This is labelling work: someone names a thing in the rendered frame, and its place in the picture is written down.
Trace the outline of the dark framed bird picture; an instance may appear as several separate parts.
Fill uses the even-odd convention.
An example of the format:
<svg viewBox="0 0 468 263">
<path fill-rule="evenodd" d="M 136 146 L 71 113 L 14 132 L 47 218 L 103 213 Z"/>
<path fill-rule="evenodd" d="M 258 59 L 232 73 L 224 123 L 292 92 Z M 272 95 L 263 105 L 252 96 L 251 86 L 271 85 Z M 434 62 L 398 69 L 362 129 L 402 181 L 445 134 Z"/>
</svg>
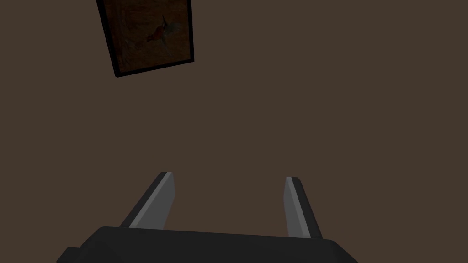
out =
<svg viewBox="0 0 468 263">
<path fill-rule="evenodd" d="M 120 78 L 194 62 L 192 0 L 96 0 Z"/>
</svg>

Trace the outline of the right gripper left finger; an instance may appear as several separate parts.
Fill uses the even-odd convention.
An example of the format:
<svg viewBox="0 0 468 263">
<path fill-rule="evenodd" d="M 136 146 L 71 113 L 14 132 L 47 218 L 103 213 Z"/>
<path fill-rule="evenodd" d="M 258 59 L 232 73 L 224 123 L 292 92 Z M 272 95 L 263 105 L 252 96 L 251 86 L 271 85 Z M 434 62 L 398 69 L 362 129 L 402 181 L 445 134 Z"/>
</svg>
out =
<svg viewBox="0 0 468 263">
<path fill-rule="evenodd" d="M 173 173 L 159 173 L 120 224 L 120 227 L 163 229 L 175 194 Z"/>
</svg>

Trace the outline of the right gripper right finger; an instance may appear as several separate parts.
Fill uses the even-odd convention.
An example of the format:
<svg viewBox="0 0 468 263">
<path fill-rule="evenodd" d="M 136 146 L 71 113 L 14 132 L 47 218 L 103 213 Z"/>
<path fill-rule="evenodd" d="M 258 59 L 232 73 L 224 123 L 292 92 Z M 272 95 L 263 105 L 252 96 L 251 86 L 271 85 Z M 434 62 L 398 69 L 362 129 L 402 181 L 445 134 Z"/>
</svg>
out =
<svg viewBox="0 0 468 263">
<path fill-rule="evenodd" d="M 286 177 L 283 205 L 289 237 L 323 238 L 303 184 L 298 177 Z"/>
</svg>

